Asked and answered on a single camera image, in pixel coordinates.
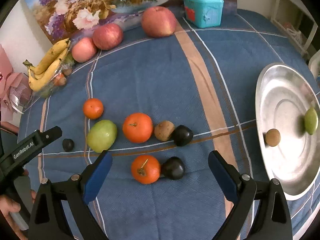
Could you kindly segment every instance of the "red label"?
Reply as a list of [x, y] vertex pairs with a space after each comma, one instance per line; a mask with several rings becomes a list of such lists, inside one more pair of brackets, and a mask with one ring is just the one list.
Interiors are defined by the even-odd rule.
[[186, 10], [186, 14], [187, 14], [187, 17], [189, 18], [189, 20], [194, 22], [196, 20], [195, 11], [193, 9], [188, 8], [187, 6], [185, 6], [184, 8]]

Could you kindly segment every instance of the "fruit stem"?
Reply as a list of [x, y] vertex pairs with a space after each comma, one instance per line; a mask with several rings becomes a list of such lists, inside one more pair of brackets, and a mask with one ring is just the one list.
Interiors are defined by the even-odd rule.
[[30, 67], [33, 67], [33, 65], [28, 60], [25, 60], [22, 64], [25, 65], [28, 69]]
[[148, 162], [148, 160], [149, 160], [149, 159], [146, 159], [146, 161], [143, 163], [143, 165], [141, 166], [141, 168], [138, 169], [138, 174], [139, 174], [139, 175], [142, 175], [142, 176], [145, 176], [145, 175], [146, 175], [143, 167], [144, 167], [144, 165], [146, 165], [146, 163]]

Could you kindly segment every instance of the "small nut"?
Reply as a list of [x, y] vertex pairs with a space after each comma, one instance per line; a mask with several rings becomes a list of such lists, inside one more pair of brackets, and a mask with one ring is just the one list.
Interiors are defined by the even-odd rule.
[[72, 68], [66, 68], [62, 71], [66, 76], [69, 76], [72, 73]]
[[174, 129], [175, 127], [172, 122], [162, 121], [155, 127], [154, 134], [158, 140], [165, 142], [169, 140]]
[[271, 147], [275, 147], [280, 143], [281, 136], [277, 129], [270, 129], [265, 136], [266, 144]]
[[67, 83], [66, 77], [62, 77], [58, 80], [58, 86], [64, 86]]

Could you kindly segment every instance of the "tangerine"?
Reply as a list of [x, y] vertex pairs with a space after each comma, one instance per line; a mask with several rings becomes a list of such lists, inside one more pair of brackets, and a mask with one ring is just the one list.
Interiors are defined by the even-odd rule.
[[83, 113], [89, 119], [97, 119], [103, 113], [103, 104], [97, 98], [90, 98], [83, 104]]
[[161, 165], [151, 155], [140, 155], [131, 164], [132, 176], [142, 184], [150, 184], [160, 177]]
[[144, 113], [130, 114], [124, 120], [122, 131], [130, 142], [146, 142], [153, 132], [152, 120], [150, 116]]

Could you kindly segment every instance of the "black plum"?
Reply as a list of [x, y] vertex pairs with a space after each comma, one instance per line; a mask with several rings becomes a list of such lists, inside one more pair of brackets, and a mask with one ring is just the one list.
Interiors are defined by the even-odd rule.
[[174, 129], [171, 134], [171, 138], [177, 146], [185, 146], [193, 139], [193, 132], [190, 128], [179, 125], [176, 129]]
[[73, 147], [75, 146], [75, 143], [71, 139], [63, 139], [62, 141], [62, 148], [66, 152], [71, 152], [73, 150]]
[[168, 179], [181, 179], [185, 172], [186, 168], [184, 163], [176, 156], [167, 159], [167, 161], [161, 165], [161, 173]]

